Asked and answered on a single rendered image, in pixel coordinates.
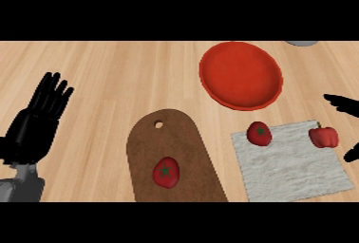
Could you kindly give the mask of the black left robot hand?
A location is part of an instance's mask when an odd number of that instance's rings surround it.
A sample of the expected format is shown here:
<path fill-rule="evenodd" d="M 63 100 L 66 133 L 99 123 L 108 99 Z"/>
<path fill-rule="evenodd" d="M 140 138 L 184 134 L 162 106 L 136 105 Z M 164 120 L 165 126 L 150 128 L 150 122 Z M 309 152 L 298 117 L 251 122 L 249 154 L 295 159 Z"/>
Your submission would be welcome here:
<path fill-rule="evenodd" d="M 35 164 L 47 155 L 72 91 L 59 73 L 43 75 L 28 106 L 0 137 L 4 164 Z"/>

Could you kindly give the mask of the red bowl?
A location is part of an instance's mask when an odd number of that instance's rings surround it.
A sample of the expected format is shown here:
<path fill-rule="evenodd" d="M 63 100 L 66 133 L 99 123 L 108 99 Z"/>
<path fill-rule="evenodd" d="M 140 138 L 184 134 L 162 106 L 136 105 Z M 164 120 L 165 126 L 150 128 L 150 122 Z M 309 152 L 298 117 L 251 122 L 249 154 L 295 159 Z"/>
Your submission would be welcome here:
<path fill-rule="evenodd" d="M 233 110 L 266 108 L 282 92 L 283 77 L 275 59 L 244 42 L 224 42 L 207 50 L 199 78 L 210 97 Z"/>

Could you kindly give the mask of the red tomato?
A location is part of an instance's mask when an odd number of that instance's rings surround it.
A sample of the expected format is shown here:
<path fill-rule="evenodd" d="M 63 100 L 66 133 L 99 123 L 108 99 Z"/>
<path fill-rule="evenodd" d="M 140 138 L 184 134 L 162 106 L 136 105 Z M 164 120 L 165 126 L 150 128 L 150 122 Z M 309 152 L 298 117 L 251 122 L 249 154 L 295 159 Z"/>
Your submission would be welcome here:
<path fill-rule="evenodd" d="M 180 166 L 173 158 L 162 158 L 153 166 L 152 181 L 165 189 L 171 189 L 177 185 L 180 181 Z"/>
<path fill-rule="evenodd" d="M 247 129 L 247 140 L 258 146 L 267 146 L 272 142 L 272 133 L 261 121 L 254 121 L 249 124 Z"/>

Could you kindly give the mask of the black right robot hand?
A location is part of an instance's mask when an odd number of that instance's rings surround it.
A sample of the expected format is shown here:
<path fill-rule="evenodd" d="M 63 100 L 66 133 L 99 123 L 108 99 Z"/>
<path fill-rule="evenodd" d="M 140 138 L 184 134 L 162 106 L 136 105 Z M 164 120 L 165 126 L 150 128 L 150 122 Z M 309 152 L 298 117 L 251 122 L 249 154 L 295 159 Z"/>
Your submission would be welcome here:
<path fill-rule="evenodd" d="M 337 107 L 338 112 L 347 113 L 347 115 L 359 119 L 359 101 L 332 94 L 323 94 L 323 99 Z M 359 159 L 359 142 L 347 150 L 344 154 L 344 161 L 353 162 Z"/>

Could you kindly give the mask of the grey round object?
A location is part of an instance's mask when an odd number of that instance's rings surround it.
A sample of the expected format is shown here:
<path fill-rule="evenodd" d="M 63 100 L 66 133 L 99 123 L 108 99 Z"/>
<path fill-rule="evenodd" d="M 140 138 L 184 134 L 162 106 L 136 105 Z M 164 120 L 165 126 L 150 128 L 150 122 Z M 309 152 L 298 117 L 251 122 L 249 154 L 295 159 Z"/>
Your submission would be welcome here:
<path fill-rule="evenodd" d="M 317 41 L 285 41 L 285 42 L 295 47 L 309 47 L 317 43 Z"/>

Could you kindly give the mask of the red bell pepper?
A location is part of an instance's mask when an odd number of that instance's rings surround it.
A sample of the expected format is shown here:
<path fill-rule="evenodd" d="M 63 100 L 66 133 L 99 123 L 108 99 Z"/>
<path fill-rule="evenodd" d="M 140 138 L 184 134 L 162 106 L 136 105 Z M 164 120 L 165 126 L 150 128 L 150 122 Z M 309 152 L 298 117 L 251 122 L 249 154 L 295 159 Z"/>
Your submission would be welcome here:
<path fill-rule="evenodd" d="M 309 138 L 316 148 L 335 148 L 340 143 L 337 130 L 332 127 L 322 127 L 309 130 Z"/>

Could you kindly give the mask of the white cloth placemat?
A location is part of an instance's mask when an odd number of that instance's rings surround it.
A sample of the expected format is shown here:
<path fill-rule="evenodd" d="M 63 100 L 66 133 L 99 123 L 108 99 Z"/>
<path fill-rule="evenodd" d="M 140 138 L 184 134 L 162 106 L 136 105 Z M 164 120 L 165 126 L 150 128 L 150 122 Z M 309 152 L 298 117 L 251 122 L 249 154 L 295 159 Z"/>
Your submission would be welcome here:
<path fill-rule="evenodd" d="M 316 120 L 270 126 L 267 146 L 254 145 L 244 132 L 232 133 L 249 202 L 289 202 L 353 189 L 334 149 L 312 144 L 316 127 Z"/>

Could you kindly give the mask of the brown wooden cutting board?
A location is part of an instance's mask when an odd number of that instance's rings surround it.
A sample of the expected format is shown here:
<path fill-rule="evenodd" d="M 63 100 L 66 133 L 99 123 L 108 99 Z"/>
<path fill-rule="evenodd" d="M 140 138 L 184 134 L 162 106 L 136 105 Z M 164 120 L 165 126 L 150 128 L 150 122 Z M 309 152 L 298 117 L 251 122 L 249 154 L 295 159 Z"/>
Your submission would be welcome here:
<path fill-rule="evenodd" d="M 125 153 L 136 201 L 227 201 L 195 122 L 182 111 L 162 109 L 137 121 Z M 153 166 L 165 157 L 179 163 L 171 189 L 152 181 Z"/>

